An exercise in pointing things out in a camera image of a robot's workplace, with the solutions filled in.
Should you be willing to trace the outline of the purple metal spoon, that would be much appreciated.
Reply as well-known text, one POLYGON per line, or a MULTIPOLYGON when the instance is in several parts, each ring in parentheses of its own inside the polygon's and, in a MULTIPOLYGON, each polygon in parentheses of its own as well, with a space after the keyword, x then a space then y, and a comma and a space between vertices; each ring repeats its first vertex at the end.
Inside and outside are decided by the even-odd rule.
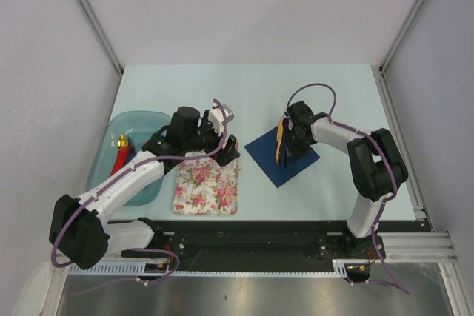
POLYGON ((287 130, 288 130, 289 118, 283 117, 281 120, 281 158, 280 164, 284 168, 288 165, 288 151, 287 151, 287 130))

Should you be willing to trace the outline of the dark blue paper napkin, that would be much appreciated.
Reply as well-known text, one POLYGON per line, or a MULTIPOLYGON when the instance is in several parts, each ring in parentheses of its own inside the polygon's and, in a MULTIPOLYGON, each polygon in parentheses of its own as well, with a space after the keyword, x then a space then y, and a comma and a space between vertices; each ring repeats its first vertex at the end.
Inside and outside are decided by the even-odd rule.
POLYGON ((277 129, 278 127, 272 128, 261 137, 245 145, 244 148, 273 185, 279 188, 318 161, 320 156, 311 149, 310 153, 304 157, 290 157, 287 159, 287 165, 284 163, 278 165, 276 162, 277 129))

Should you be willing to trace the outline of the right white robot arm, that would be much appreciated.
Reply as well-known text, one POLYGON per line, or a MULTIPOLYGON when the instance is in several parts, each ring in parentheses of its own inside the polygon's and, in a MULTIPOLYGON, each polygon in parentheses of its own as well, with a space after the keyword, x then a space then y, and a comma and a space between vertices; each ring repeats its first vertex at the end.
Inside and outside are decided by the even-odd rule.
POLYGON ((384 205, 408 179, 391 132, 358 130, 334 121, 327 113, 315 114, 304 101, 298 101, 287 107, 281 135, 277 161, 309 155, 314 144, 326 144, 348 156, 358 196, 342 232, 341 248, 351 258, 360 257, 373 241, 384 205))

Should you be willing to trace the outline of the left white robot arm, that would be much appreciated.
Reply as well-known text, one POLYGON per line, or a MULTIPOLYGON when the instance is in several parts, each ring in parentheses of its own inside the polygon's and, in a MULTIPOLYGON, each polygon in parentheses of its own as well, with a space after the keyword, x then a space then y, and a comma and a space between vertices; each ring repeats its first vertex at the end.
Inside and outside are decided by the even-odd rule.
POLYGON ((224 167, 239 158, 236 137, 228 132, 233 118, 233 111, 218 100, 204 112, 179 107, 170 123, 154 132, 134 158, 107 180, 77 198, 60 197, 49 233, 52 265, 89 269, 106 255, 160 254, 164 239, 159 225, 148 218, 126 223, 111 223, 111 218, 183 161, 212 158, 224 167))

